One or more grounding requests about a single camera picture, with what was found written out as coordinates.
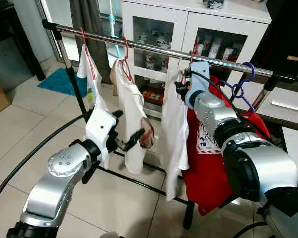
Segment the glass cabinet door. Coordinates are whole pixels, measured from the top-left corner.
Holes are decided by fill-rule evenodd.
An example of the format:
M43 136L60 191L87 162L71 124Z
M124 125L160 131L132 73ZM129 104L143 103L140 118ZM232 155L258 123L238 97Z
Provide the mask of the glass cabinet door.
M123 2L124 34L128 40L181 50L188 12ZM151 52L129 49L129 66L134 75L166 81L179 60Z
M249 62L264 35L267 24L189 13L182 51L237 63ZM181 60L180 68L188 67ZM210 75L230 84L240 81L242 73L229 69L210 68ZM223 91L231 96L230 89Z

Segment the chrome pole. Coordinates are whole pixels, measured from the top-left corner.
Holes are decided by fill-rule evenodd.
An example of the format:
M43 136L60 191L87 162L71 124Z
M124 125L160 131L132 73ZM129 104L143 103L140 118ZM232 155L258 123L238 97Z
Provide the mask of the chrome pole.
M61 25L57 25L56 29L60 32L68 32L76 36L82 36L81 30L79 29L75 29L67 26L61 26ZM125 46L125 41L116 37L104 36L104 35L95 34L91 32L86 32L85 35L86 35L86 38L89 38L89 39ZM130 48L133 48L133 49L138 49L138 50L147 51L147 52L155 52L158 54L162 54L162 55L166 55L166 56L170 56L170 57L174 57L182 60L190 60L191 58L189 53L171 50L171 49L163 49L160 47L155 47L155 46L142 44L134 41L128 41L128 45ZM251 68L246 65L229 62L223 59L213 59L205 56L193 55L193 60L208 62L210 65L214 65L222 68L229 68L231 70L235 70L243 73L249 73L249 74L252 73ZM255 72L257 75L261 75L267 78L270 78L273 75L272 71L261 69L261 68L255 68Z

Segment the cabinet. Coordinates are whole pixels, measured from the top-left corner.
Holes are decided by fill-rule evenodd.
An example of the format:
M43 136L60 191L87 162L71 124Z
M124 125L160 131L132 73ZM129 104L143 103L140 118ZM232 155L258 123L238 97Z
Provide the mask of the cabinet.
M127 39L189 52L203 44L202 55L244 63L250 61L271 19L264 3L226 0L221 10L209 10L201 1L126 0L122 2ZM130 49L129 66L145 98L146 113L160 117L166 73L184 69L188 61ZM242 73L211 68L211 75L238 83ZM230 96L230 90L223 87Z

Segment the gray curtain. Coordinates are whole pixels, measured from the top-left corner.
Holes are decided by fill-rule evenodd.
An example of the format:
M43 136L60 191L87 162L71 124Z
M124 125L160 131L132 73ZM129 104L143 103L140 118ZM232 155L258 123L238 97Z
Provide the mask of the gray curtain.
M74 28L103 34L100 22L98 0L70 0L72 24ZM103 77L102 82L111 83L109 79L110 67L108 63L106 45L104 42L86 39L90 55L95 61L99 73ZM82 37L76 36L76 43L81 53Z

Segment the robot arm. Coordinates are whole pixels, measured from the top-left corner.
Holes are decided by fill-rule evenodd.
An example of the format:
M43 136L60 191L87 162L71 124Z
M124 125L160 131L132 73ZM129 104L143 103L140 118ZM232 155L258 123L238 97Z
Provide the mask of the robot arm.
M86 125L86 140L76 140L50 157L44 175L28 196L20 222L9 229L8 238L56 237L75 185L80 180L88 183L110 152L117 147L128 151L144 133L141 129L127 143L119 141L115 128L120 115L122 111L111 114L95 108Z
M193 63L191 70L209 78L205 62ZM192 74L182 98L220 147L235 194L263 205L262 215L275 237L298 238L298 176L293 160L241 122L199 76Z

